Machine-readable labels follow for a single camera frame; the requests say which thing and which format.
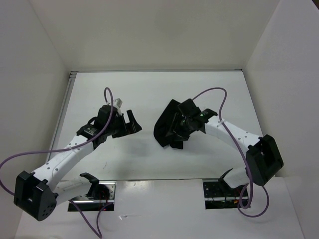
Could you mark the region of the black skirt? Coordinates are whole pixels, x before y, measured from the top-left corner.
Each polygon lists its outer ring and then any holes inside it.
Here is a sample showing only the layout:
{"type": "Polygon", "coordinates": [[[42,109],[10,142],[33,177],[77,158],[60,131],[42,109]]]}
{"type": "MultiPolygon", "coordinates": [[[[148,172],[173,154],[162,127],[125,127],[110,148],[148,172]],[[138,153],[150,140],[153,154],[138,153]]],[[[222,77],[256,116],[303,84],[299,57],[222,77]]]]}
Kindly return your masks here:
{"type": "Polygon", "coordinates": [[[154,137],[161,147],[183,149],[183,142],[189,139],[191,130],[177,108],[180,102],[171,100],[154,126],[154,137]]]}

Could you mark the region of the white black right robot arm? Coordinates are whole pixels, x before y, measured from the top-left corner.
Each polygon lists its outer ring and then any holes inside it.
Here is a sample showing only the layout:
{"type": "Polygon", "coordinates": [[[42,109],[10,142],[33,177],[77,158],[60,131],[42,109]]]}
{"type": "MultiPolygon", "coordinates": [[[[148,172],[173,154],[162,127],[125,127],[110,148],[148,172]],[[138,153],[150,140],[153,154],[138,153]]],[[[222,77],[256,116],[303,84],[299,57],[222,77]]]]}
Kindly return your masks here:
{"type": "Polygon", "coordinates": [[[182,140],[201,131],[237,149],[245,156],[244,166],[230,169],[221,176],[219,192],[231,195],[237,187],[249,183],[265,186],[284,166],[275,139],[270,135],[258,136],[249,133],[221,117],[211,109],[201,111],[192,99],[177,104],[175,117],[177,128],[173,130],[182,140]]]}

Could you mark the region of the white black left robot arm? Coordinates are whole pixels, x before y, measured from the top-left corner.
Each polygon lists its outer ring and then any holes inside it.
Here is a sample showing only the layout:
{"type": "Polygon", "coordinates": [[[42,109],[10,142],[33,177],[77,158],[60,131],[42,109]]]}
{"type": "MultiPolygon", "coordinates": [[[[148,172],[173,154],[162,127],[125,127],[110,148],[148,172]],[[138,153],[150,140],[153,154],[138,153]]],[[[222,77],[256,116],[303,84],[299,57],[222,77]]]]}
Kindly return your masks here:
{"type": "Polygon", "coordinates": [[[62,178],[84,157],[92,153],[107,137],[118,138],[142,130],[133,112],[127,111],[129,122],[119,106],[103,105],[97,116],[82,126],[71,142],[43,166],[31,173],[22,171],[16,178],[14,204],[43,221],[59,204],[78,195],[94,199],[99,194],[99,179],[81,173],[75,180],[62,182],[62,178]]]}

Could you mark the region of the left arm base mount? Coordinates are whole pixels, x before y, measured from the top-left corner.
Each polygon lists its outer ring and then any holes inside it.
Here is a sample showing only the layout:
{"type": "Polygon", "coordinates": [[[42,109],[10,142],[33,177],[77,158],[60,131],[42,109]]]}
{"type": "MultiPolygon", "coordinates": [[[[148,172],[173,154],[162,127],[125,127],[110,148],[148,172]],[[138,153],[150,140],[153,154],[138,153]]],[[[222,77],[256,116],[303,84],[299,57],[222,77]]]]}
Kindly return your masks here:
{"type": "Polygon", "coordinates": [[[79,195],[72,199],[72,201],[83,212],[98,212],[104,206],[103,211],[114,211],[115,207],[115,181],[100,181],[99,191],[92,197],[86,195],[79,195]]]}

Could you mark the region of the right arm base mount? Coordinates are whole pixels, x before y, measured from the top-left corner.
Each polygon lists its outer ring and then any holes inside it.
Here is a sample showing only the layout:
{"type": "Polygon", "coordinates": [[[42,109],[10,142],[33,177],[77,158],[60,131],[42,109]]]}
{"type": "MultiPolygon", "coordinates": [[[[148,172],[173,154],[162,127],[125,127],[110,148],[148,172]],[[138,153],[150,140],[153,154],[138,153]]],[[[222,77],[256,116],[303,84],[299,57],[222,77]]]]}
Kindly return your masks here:
{"type": "Polygon", "coordinates": [[[239,205],[243,186],[227,188],[218,180],[203,181],[205,209],[233,209],[239,205]]]}

